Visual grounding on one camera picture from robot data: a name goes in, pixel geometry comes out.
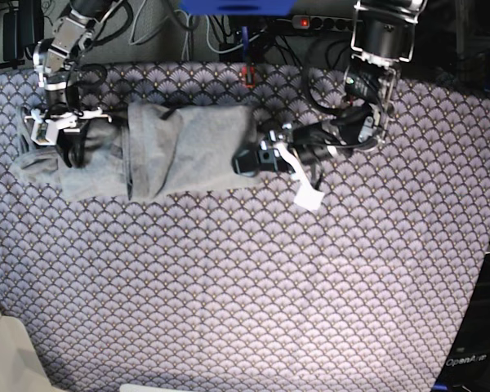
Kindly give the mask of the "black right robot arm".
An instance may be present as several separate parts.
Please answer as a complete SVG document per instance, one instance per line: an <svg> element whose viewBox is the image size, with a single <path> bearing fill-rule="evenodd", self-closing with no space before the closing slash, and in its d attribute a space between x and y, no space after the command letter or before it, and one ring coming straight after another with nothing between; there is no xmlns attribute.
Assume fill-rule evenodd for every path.
<svg viewBox="0 0 490 392"><path fill-rule="evenodd" d="M83 165L91 121L112 121L102 109L84 109L79 96L81 88L94 88L106 79L105 68L92 66L100 74L94 83L79 81L74 73L85 54L119 37L133 20L127 1L71 1L60 14L54 37L35 47L33 67L47 107L28 116L33 121L31 140L40 147L54 147L67 167Z"/></svg>

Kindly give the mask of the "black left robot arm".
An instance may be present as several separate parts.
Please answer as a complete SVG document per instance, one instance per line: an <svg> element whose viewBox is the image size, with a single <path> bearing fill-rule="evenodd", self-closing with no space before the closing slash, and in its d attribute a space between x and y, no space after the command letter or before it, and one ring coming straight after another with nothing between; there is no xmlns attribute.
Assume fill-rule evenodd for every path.
<svg viewBox="0 0 490 392"><path fill-rule="evenodd" d="M310 65L305 63L302 92L327 119L298 128L286 124L255 144L243 145L233 157L234 172L241 176L293 173L296 168L283 158L283 149L300 166L318 166L338 155L349 157L355 151L382 144L394 109L391 98L399 66L412 59L415 30L425 7L424 1L356 2L341 105L331 108L316 101L311 92Z"/></svg>

